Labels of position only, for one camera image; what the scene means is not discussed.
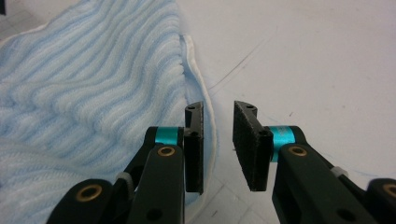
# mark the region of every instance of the blue and white cloth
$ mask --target blue and white cloth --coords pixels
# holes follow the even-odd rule
[[[83,0],[9,39],[0,48],[1,223],[45,223],[78,182],[114,182],[149,126],[184,126],[196,101],[205,102],[207,183],[213,110],[171,0]],[[189,220],[205,196],[186,197]]]

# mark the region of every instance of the striped towel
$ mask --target striped towel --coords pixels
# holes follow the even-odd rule
[[[213,110],[191,39],[179,34],[174,1],[84,0],[0,48],[1,223],[45,223],[77,182],[114,183],[147,127],[183,126],[196,101],[205,101],[207,183]],[[186,195],[186,220],[204,198]]]

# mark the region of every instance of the cyan band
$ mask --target cyan band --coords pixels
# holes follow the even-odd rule
[[[178,127],[158,127],[155,134],[155,143],[177,146]]]
[[[287,143],[295,143],[294,133],[289,126],[270,126],[274,135],[274,156],[272,161],[277,161],[278,152]]]

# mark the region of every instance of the towel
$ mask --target towel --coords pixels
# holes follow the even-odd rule
[[[45,223],[78,182],[112,183],[149,126],[184,126],[205,102],[205,189],[213,109],[172,0],[83,0],[0,48],[1,223]],[[186,220],[205,195],[186,195]]]

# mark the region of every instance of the white tabletop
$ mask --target white tabletop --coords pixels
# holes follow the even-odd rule
[[[212,96],[219,153],[194,223],[278,223],[269,190],[250,192],[233,151],[233,101],[266,125],[297,125],[366,189],[396,178],[396,2],[177,1]]]

